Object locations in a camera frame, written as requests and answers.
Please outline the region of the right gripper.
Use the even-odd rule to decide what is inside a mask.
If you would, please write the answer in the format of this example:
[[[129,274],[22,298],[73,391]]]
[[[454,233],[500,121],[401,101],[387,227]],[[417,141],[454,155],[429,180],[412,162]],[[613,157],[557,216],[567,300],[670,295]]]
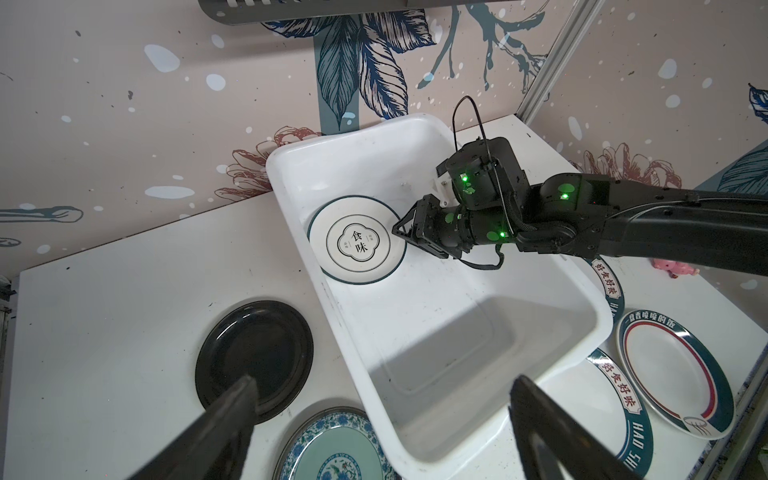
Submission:
[[[516,242],[500,206],[482,210],[469,210],[463,205],[442,207],[434,195],[417,201],[414,209],[395,223],[392,233],[443,259],[461,259],[475,246]]]

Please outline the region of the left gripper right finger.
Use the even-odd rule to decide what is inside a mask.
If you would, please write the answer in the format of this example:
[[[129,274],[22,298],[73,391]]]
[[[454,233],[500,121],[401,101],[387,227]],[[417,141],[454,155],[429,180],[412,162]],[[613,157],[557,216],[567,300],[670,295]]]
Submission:
[[[527,479],[637,477],[524,375],[512,385],[508,411]]]

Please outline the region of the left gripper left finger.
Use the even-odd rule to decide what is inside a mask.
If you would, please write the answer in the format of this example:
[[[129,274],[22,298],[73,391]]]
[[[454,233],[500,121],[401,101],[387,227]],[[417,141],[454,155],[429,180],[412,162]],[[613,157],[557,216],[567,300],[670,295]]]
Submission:
[[[134,479],[239,479],[257,420],[257,382],[245,375]]]

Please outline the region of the white plate black line emblem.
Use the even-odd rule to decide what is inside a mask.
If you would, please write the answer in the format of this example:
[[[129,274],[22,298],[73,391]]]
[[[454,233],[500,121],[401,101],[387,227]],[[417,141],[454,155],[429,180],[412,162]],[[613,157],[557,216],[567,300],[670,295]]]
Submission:
[[[312,217],[307,238],[323,272],[350,285],[379,282],[405,258],[406,243],[392,233],[400,217],[367,196],[334,199]]]

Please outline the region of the green red rim plate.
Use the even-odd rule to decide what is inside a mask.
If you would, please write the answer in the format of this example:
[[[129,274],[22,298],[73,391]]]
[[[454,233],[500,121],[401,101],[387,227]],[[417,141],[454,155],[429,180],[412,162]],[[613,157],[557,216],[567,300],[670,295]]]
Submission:
[[[634,386],[665,421],[704,440],[731,432],[735,401],[729,381],[683,324],[654,310],[634,310],[618,321],[615,342]]]

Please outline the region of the small green rim plate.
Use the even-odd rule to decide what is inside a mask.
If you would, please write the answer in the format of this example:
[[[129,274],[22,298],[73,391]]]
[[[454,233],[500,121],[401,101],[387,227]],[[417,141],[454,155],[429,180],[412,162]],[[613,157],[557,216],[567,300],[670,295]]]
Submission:
[[[608,263],[601,257],[589,261],[603,288],[605,300],[611,310],[613,322],[618,322],[625,312],[625,296],[621,283]]]

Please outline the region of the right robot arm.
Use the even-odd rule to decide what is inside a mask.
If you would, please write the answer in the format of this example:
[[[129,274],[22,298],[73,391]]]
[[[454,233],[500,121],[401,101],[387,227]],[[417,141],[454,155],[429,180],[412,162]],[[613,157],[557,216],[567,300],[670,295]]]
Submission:
[[[392,232],[437,258],[461,260],[480,245],[593,260],[677,261],[764,276],[767,200],[668,189],[564,173],[530,185],[523,177],[461,173],[458,205],[418,200]]]

